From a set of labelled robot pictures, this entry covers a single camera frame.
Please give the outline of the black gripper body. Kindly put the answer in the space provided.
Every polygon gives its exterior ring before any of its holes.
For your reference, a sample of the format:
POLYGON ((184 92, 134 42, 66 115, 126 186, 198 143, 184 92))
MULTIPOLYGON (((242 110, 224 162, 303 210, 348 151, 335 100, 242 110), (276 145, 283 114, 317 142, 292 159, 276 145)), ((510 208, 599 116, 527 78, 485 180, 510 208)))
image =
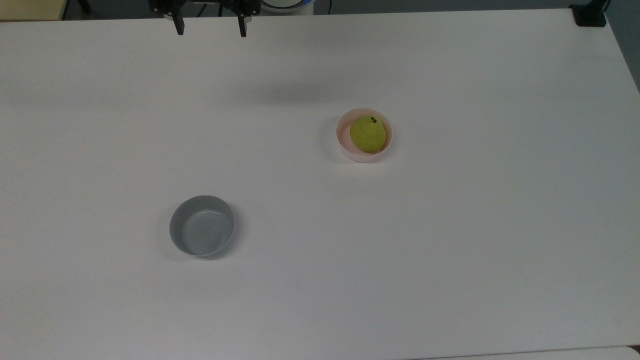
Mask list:
POLYGON ((218 5, 240 17, 258 15, 262 9, 261 0, 149 0, 149 7, 152 12, 175 17, 182 12, 182 8, 187 3, 203 6, 218 5))

